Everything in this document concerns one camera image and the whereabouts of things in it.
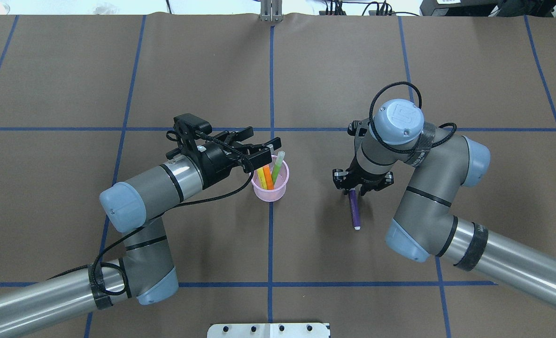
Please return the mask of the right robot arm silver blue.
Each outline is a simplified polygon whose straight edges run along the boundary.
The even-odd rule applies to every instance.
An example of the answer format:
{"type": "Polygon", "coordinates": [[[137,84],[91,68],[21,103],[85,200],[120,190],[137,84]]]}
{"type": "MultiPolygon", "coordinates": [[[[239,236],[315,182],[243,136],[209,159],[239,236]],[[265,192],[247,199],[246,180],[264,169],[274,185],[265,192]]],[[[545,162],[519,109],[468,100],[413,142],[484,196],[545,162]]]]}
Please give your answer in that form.
{"type": "Polygon", "coordinates": [[[490,165],[490,150],[425,121],[407,99],[370,105],[368,118],[353,121],[355,155],[334,169],[338,190],[380,191],[394,181],[397,162],[414,171],[390,221],[387,245],[412,261],[434,255],[461,271],[534,297],[556,310],[556,259],[451,213],[461,187],[476,186],[490,165]]]}

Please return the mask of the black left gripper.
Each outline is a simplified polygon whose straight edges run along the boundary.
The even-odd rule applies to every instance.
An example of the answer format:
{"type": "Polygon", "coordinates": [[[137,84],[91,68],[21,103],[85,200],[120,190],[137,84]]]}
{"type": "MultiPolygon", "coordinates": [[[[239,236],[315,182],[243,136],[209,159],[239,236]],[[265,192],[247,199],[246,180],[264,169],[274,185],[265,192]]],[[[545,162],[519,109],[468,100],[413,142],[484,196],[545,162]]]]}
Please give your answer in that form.
{"type": "Polygon", "coordinates": [[[215,135],[216,139],[229,144],[245,155],[246,160],[242,160],[242,163],[239,162],[239,158],[235,154],[224,151],[216,143],[196,146],[194,160],[201,172],[202,188],[204,190],[229,177],[235,167],[241,166],[244,172],[251,172],[272,161],[272,151],[269,146],[272,146],[274,150],[282,147],[281,138],[274,137],[262,144],[244,143],[246,139],[253,135],[254,129],[252,126],[236,131],[226,130],[215,135]]]}

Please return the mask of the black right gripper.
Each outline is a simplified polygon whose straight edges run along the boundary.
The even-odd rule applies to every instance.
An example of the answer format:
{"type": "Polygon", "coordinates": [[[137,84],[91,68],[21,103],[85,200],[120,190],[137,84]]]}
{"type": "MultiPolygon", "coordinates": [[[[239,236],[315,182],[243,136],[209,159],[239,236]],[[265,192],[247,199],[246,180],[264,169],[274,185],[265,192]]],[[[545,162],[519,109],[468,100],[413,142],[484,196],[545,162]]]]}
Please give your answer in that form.
{"type": "Polygon", "coordinates": [[[371,191],[381,191],[394,184],[394,174],[388,171],[375,175],[363,169],[357,160],[352,160],[347,170],[332,169],[332,182],[344,195],[360,186],[360,196],[364,196],[371,191]]]}

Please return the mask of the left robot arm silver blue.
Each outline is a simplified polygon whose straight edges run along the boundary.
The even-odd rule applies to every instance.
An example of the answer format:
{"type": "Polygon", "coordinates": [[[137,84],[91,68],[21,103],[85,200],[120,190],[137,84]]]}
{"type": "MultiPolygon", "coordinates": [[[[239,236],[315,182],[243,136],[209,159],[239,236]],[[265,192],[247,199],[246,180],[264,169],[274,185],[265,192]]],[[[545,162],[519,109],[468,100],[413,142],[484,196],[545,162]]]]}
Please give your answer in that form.
{"type": "Polygon", "coordinates": [[[99,206],[130,137],[153,157],[169,147],[161,127],[0,128],[0,298],[92,263],[113,227],[99,206]]]}

